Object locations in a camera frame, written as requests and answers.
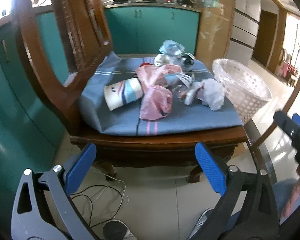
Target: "teal cabinet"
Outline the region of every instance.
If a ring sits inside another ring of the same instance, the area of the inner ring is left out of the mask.
[[[26,168],[35,172],[49,169],[56,147],[20,105],[2,65],[0,61],[0,225],[9,232],[13,200],[22,172]]]
[[[137,10],[137,7],[122,7],[105,11],[117,54],[137,53]]]
[[[105,14],[117,54],[157,54],[165,40],[174,40],[182,44],[186,52],[195,52],[199,24],[197,12],[138,6],[108,8]]]
[[[50,65],[63,83],[68,76],[66,59],[56,23],[52,19],[54,20],[53,15],[40,16],[39,30]],[[11,24],[0,29],[0,62],[13,92],[29,118],[53,146],[58,146],[64,126],[34,92],[18,56],[15,32]]]

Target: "chair backrest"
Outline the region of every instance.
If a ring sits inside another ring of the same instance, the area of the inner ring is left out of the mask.
[[[51,69],[31,0],[15,0],[18,53],[39,98],[75,135],[82,122],[76,100],[112,50],[112,41],[101,0],[51,1],[72,74],[61,84]]]

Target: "blue tablecloth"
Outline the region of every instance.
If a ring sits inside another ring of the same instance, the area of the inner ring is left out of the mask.
[[[242,125],[239,115],[227,98],[220,110],[212,111],[197,99],[192,105],[186,106],[174,97],[172,113],[157,121],[139,119],[142,99],[110,111],[103,95],[103,87],[132,78],[141,63],[153,61],[154,58],[120,59],[111,52],[90,78],[78,100],[84,121],[100,133],[121,136],[171,134]],[[193,71],[198,81],[213,77],[198,60],[194,62]]]

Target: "white cup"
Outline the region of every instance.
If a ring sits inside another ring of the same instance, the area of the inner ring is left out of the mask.
[[[138,78],[130,78],[103,88],[110,111],[143,97]]]

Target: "laundry basket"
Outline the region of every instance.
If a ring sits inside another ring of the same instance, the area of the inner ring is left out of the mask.
[[[212,70],[243,124],[272,99],[262,78],[235,60],[218,58],[212,63]]]

